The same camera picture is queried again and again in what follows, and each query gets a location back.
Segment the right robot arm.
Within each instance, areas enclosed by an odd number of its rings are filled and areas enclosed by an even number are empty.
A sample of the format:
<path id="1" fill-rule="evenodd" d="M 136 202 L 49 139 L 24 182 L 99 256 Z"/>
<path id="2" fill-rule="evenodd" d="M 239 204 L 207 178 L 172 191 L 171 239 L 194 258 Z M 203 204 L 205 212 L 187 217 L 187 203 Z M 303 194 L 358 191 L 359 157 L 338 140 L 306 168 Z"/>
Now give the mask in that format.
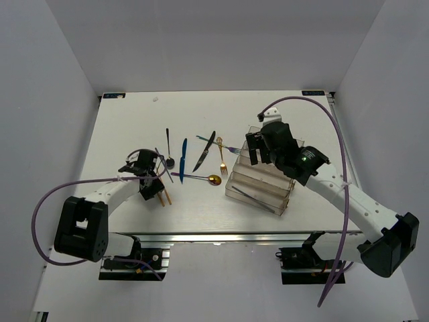
<path id="1" fill-rule="evenodd" d="M 341 210 L 361 230 L 345 239 L 345 259 L 388 278 L 415 249 L 419 220 L 400 215 L 347 184 L 330 160 L 312 146 L 300 147 L 287 123 L 275 121 L 246 136 L 251 165 L 273 164 L 285 176 Z"/>

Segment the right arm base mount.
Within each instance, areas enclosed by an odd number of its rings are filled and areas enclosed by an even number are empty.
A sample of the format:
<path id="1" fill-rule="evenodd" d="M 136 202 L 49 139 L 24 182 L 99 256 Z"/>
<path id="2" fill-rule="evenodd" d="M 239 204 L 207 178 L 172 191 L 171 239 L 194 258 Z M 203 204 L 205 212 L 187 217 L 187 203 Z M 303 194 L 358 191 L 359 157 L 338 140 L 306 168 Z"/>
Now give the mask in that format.
<path id="1" fill-rule="evenodd" d="M 323 285 L 328 281 L 334 260 L 321 260 L 299 248 L 280 248 L 275 253 L 280 261 L 283 285 Z"/>

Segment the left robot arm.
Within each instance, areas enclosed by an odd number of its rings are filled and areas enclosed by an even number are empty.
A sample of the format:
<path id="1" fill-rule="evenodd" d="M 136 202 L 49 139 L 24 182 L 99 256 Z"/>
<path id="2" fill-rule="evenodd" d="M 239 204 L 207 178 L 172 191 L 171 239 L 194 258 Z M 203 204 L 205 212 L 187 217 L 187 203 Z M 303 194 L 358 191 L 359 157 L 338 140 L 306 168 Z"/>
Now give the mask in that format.
<path id="1" fill-rule="evenodd" d="M 141 149 L 137 159 L 126 161 L 118 176 L 83 197 L 68 197 L 62 208 L 54 249 L 62 254 L 91 262 L 118 257 L 128 268 L 141 262 L 137 238 L 109 231 L 109 216 L 134 195 L 148 201 L 164 190 L 156 174 L 162 157 L 153 150 Z"/>

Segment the purple gold spoon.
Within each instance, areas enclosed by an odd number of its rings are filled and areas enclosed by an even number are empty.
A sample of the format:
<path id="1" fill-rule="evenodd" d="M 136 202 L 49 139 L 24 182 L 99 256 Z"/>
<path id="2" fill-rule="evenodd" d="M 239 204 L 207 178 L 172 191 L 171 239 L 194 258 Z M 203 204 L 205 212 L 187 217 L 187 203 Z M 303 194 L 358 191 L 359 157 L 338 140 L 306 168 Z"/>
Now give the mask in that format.
<path id="1" fill-rule="evenodd" d="M 197 180 L 204 180 L 209 182 L 213 186 L 219 186 L 222 183 L 222 178 L 215 174 L 212 174 L 209 176 L 197 176 L 197 175 L 184 174 L 183 177 L 197 179 Z"/>

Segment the black knife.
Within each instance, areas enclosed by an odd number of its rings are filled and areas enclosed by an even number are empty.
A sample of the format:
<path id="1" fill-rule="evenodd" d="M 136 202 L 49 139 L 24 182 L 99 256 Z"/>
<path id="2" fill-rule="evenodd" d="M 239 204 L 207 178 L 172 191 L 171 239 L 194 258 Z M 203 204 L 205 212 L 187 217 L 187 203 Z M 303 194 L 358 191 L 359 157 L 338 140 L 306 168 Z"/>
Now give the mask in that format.
<path id="1" fill-rule="evenodd" d="M 201 164 L 204 162 L 205 158 L 208 155 L 209 148 L 212 146 L 212 144 L 215 140 L 215 136 L 216 136 L 216 131 L 213 131 L 210 138 L 208 139 L 208 142 L 207 142 L 204 150 L 202 151 L 202 154 L 200 155 L 200 158 L 198 159 L 198 161 L 197 161 L 197 163 L 193 169 L 193 172 L 196 172 L 200 168 Z"/>

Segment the blue knife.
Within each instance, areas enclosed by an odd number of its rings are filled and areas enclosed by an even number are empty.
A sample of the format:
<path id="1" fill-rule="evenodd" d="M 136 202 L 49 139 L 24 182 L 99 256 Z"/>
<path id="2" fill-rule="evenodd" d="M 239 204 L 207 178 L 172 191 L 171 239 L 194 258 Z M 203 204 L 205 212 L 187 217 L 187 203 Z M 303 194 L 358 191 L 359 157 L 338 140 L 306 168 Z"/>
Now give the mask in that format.
<path id="1" fill-rule="evenodd" d="M 180 158 L 180 172 L 179 172 L 179 178 L 180 178 L 181 183 L 183 183 L 183 181 L 184 181 L 187 143 L 188 143 L 188 140 L 186 138 L 184 138 L 184 141 L 182 143 L 182 155 Z"/>

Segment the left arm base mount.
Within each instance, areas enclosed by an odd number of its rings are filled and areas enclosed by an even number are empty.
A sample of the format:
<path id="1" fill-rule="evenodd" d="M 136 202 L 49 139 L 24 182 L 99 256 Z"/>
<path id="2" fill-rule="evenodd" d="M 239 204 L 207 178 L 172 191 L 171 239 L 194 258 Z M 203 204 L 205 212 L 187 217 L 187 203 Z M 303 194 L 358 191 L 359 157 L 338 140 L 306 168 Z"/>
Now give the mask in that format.
<path id="1" fill-rule="evenodd" d="M 101 262 L 99 280 L 157 281 L 165 276 L 170 261 L 170 247 L 142 247 L 125 258 L 105 258 Z"/>

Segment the black spoon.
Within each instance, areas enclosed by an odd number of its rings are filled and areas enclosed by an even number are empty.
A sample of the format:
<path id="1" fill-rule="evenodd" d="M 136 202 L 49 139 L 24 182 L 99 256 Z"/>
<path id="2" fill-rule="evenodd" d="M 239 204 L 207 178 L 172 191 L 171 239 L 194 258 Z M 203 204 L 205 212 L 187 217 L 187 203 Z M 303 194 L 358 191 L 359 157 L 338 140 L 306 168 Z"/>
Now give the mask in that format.
<path id="1" fill-rule="evenodd" d="M 168 169 L 173 169 L 175 166 L 175 160 L 171 157 L 170 152 L 170 130 L 166 128 L 166 140 L 167 140 L 167 147 L 168 147 L 168 157 L 166 159 L 166 165 Z"/>

